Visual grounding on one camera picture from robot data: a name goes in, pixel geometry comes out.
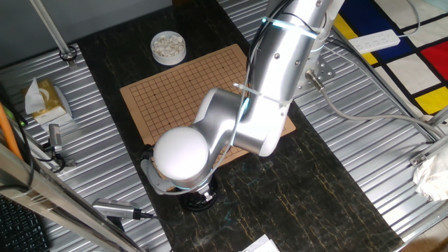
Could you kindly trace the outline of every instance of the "yellow square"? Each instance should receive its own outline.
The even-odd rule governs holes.
[[[428,114],[434,114],[448,106],[448,88],[441,87],[437,90],[415,98],[422,109]]]

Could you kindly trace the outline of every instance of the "bowl of go stones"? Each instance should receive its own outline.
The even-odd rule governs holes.
[[[154,59],[165,65],[178,64],[187,54],[185,41],[174,31],[163,31],[155,35],[151,41]]]

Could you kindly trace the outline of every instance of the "red square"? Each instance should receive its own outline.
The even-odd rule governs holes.
[[[421,54],[448,80],[448,41],[422,50]]]

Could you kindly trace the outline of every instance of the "white spherical robot joint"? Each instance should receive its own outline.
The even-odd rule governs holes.
[[[207,141],[196,129],[177,127],[165,132],[154,146],[154,163],[173,181],[198,175],[209,157]]]

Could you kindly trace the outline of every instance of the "wooden go board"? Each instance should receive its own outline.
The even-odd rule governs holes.
[[[211,88],[241,94],[233,83],[243,83],[245,77],[246,56],[234,44],[120,91],[143,142],[154,145],[167,130],[193,123],[202,99]],[[295,126],[287,118],[282,136],[293,130]],[[247,153],[232,147],[222,165]]]

